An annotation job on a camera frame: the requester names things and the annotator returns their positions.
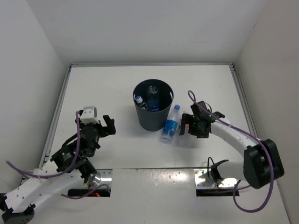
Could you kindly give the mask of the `right aluminium frame rail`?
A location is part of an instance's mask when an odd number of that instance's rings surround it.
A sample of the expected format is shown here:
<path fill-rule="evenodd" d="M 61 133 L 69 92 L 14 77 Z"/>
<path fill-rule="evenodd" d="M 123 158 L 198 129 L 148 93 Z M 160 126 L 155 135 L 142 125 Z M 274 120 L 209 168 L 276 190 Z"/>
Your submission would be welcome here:
<path fill-rule="evenodd" d="M 247 101 L 247 98 L 246 98 L 246 94 L 245 94 L 245 91 L 244 91 L 244 88 L 243 88 L 243 84 L 241 82 L 241 78 L 240 78 L 239 74 L 237 73 L 235 66 L 232 63 L 229 64 L 229 67 L 230 67 L 230 70 L 231 70 L 231 73 L 232 73 L 232 77 L 233 77 L 233 80 L 234 80 L 234 83 L 235 83 L 235 87 L 236 87 L 240 102 L 241 102 L 241 106 L 242 106 L 242 109 L 243 109 L 243 113 L 245 115 L 245 119 L 246 119 L 246 122 L 247 122 L 247 126 L 249 128 L 249 132 L 253 136 L 258 137 L 256 127 L 255 127 L 255 124 L 254 124 L 254 121 L 253 121 L 253 118 L 252 118 L 252 114 L 251 114 L 251 111 L 250 111 L 250 108 L 249 108 L 249 104 L 248 104 L 248 101 Z"/>

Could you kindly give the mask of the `short blue label bottle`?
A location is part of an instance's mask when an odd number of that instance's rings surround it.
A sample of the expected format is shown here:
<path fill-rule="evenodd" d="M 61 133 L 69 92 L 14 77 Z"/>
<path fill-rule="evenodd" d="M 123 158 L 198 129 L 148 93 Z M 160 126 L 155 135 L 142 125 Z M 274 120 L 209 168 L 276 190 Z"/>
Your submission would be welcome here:
<path fill-rule="evenodd" d="M 152 112 L 159 111 L 159 89 L 156 86 L 149 86 L 147 88 L 148 106 Z"/>

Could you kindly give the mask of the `left aluminium frame rail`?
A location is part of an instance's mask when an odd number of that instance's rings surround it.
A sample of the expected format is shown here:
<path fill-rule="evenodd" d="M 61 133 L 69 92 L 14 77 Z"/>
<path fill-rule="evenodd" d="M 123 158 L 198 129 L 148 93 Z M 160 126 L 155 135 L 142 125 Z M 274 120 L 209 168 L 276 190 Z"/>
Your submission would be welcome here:
<path fill-rule="evenodd" d="M 43 150 L 43 153 L 42 153 L 42 156 L 41 156 L 41 159 L 40 159 L 40 163 L 39 163 L 39 166 L 38 166 L 39 168 L 41 168 L 44 165 L 44 163 L 46 162 L 46 160 L 49 159 L 49 157 L 50 157 L 50 152 L 51 152 L 51 149 L 52 149 L 53 140 L 54 140 L 54 137 L 55 137 L 57 124 L 58 124 L 58 121 L 59 121 L 59 116 L 60 116 L 61 108 L 62 108 L 62 105 L 63 105 L 63 100 L 64 100 L 65 92 L 66 92 L 66 89 L 67 89 L 67 84 L 68 84 L 68 80 L 69 80 L 69 77 L 70 77 L 71 69 L 72 69 L 72 64 L 69 66 L 69 68 L 68 68 L 68 70 L 65 74 L 65 77 L 64 77 L 62 88 L 61 88 L 59 98 L 58 98 L 58 101 L 57 101 L 57 105 L 56 105 L 56 108 L 55 108 L 55 111 L 54 111 L 53 119 L 52 119 L 52 122 L 51 122 L 51 125 L 50 125 L 50 129 L 49 129 L 49 132 L 48 132 L 46 142 L 45 142 L 44 150 Z"/>

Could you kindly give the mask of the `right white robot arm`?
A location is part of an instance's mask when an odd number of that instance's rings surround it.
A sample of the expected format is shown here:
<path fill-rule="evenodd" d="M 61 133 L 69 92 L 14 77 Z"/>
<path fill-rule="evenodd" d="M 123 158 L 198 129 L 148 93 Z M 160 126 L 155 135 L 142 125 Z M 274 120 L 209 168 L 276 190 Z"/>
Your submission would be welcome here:
<path fill-rule="evenodd" d="M 208 171 L 212 181 L 235 178 L 245 180 L 251 187 L 260 189 L 285 174 L 274 141 L 261 140 L 246 134 L 233 126 L 224 114 L 210 112 L 204 101 L 191 105 L 191 110 L 192 114 L 183 113 L 181 116 L 180 135 L 188 133 L 203 139 L 213 134 L 227 142 L 243 157 L 241 163 L 227 159 L 214 163 Z"/>

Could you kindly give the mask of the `metal base plate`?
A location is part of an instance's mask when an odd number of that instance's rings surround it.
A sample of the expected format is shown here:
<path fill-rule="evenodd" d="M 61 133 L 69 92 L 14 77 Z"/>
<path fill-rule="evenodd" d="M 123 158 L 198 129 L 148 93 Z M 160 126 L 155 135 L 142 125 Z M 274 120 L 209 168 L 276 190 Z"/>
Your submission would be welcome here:
<path fill-rule="evenodd" d="M 194 169 L 193 173 L 196 189 L 233 189 L 237 184 L 235 178 L 226 178 L 218 182 L 211 180 L 208 178 L 206 168 Z"/>
<path fill-rule="evenodd" d="M 112 184 L 112 170 L 97 170 L 97 173 L 89 175 L 84 186 L 96 188 L 100 185 L 110 187 Z"/>

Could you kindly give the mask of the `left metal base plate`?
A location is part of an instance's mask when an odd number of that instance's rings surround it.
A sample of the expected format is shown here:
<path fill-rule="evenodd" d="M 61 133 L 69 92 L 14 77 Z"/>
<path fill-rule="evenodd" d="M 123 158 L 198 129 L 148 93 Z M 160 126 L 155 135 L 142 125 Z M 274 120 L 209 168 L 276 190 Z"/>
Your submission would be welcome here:
<path fill-rule="evenodd" d="M 84 186 L 96 188 L 100 185 L 110 187 L 112 184 L 112 170 L 97 170 L 97 173 L 89 175 Z"/>

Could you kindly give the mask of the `tall blue cap bottle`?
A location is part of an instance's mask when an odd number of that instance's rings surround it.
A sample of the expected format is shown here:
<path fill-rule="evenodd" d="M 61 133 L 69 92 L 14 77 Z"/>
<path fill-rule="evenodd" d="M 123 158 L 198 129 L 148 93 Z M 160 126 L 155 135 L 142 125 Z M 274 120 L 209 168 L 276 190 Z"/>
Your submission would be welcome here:
<path fill-rule="evenodd" d="M 166 123 L 163 127 L 160 142 L 171 144 L 180 120 L 180 106 L 175 105 L 169 113 Z"/>

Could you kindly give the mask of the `clear crushed plastic bottle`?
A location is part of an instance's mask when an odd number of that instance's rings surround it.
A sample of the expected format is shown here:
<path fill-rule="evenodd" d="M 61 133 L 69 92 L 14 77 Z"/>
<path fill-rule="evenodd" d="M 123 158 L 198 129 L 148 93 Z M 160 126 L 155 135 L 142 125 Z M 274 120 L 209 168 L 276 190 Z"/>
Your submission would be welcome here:
<path fill-rule="evenodd" d="M 143 100 L 141 96 L 136 96 L 135 102 L 138 105 L 138 107 L 140 107 L 142 110 L 147 111 L 149 109 L 147 103 Z"/>

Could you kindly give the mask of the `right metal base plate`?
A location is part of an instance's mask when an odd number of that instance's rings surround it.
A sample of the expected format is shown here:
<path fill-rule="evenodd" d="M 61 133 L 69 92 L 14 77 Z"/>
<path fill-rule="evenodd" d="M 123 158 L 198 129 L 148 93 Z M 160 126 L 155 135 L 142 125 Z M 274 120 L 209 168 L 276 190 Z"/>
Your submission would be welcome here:
<path fill-rule="evenodd" d="M 218 182 L 211 180 L 208 178 L 206 168 L 194 169 L 193 173 L 196 189 L 233 189 L 237 184 L 235 178 L 226 178 Z"/>

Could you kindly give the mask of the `dark grey plastic bin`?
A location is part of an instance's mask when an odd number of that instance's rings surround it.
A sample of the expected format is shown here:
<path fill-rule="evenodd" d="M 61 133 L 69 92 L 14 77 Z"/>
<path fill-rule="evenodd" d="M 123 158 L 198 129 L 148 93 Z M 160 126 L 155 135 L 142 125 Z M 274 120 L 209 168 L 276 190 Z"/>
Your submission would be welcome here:
<path fill-rule="evenodd" d="M 147 111 L 142 110 L 135 102 L 135 97 L 141 96 L 148 105 L 147 88 L 151 85 L 159 89 L 160 107 L 158 112 L 152 112 L 149 106 Z M 166 123 L 173 100 L 173 90 L 166 82 L 158 79 L 148 79 L 140 82 L 133 90 L 133 101 L 141 127 L 147 131 L 162 129 Z"/>

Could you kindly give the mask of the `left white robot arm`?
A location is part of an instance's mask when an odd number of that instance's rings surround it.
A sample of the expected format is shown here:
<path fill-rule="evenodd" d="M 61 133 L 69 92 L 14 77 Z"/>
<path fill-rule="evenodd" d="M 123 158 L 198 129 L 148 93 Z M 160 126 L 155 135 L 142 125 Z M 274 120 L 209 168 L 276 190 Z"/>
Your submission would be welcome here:
<path fill-rule="evenodd" d="M 21 172 L 27 180 L 15 190 L 0 195 L 0 209 L 5 224 L 27 224 L 35 212 L 54 196 L 67 197 L 72 188 L 87 187 L 81 197 L 95 194 L 99 189 L 110 191 L 107 182 L 88 160 L 100 148 L 99 139 L 116 133 L 114 119 L 104 115 L 106 126 L 95 116 L 83 118 L 76 113 L 76 133 L 67 139 L 45 165 L 35 173 Z"/>

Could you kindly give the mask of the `orange white label bottle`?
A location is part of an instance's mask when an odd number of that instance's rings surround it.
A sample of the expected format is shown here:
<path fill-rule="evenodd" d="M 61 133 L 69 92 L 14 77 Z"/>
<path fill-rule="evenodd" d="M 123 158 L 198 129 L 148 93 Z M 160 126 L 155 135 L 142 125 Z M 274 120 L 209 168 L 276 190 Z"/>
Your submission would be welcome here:
<path fill-rule="evenodd" d="M 189 147 L 192 143 L 191 135 L 188 133 L 189 124 L 185 125 L 184 135 L 180 135 L 181 124 L 182 124 L 182 119 L 180 119 L 180 123 L 179 123 L 179 132 L 178 132 L 177 144 L 178 144 L 179 147 Z"/>

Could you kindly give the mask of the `aluminium frame rail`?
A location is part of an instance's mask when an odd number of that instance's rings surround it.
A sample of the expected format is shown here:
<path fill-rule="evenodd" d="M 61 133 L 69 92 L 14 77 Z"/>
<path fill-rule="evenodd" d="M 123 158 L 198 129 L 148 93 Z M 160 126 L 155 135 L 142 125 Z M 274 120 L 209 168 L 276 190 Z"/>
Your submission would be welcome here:
<path fill-rule="evenodd" d="M 241 102 L 241 106 L 242 106 L 242 109 L 243 109 L 243 113 L 245 115 L 245 119 L 246 119 L 246 122 L 247 122 L 247 126 L 249 128 L 249 132 L 253 136 L 258 137 L 256 127 L 255 127 L 255 124 L 254 124 L 254 121 L 253 121 L 253 118 L 252 118 L 252 114 L 251 114 L 251 111 L 250 111 L 250 108 L 249 108 L 249 104 L 248 104 L 248 101 L 247 101 L 247 98 L 246 98 L 246 94 L 245 94 L 245 91 L 244 91 L 244 88 L 243 88 L 243 84 L 241 82 L 241 78 L 240 78 L 239 74 L 237 73 L 235 66 L 232 63 L 229 64 L 229 67 L 230 67 L 230 70 L 231 70 L 231 73 L 232 73 L 232 77 L 233 77 L 233 80 L 234 80 L 234 83 L 235 83 L 235 87 L 236 87 L 240 102 Z"/>
<path fill-rule="evenodd" d="M 69 66 L 69 68 L 68 68 L 68 70 L 65 74 L 65 77 L 64 77 L 62 88 L 61 88 L 59 98 L 58 98 L 58 101 L 57 101 L 57 105 L 56 105 L 56 108 L 55 108 L 55 111 L 54 111 L 53 119 L 52 119 L 52 122 L 51 122 L 51 125 L 50 125 L 50 129 L 49 129 L 49 132 L 48 132 L 46 142 L 45 142 L 44 150 L 43 150 L 43 153 L 42 153 L 42 156 L 41 156 L 41 159 L 40 159 L 40 163 L 39 163 L 39 166 L 38 166 L 39 168 L 41 168 L 44 165 L 44 163 L 46 162 L 46 160 L 49 159 L 49 157 L 50 157 L 50 152 L 51 152 L 51 149 L 52 149 L 53 140 L 54 140 L 54 137 L 55 137 L 57 124 L 58 124 L 58 121 L 59 121 L 59 116 L 60 116 L 61 108 L 62 108 L 62 105 L 63 105 L 63 100 L 64 100 L 65 92 L 66 92 L 66 89 L 67 89 L 67 84 L 68 84 L 68 80 L 69 80 L 69 77 L 70 77 L 71 69 L 72 69 L 72 64 Z"/>

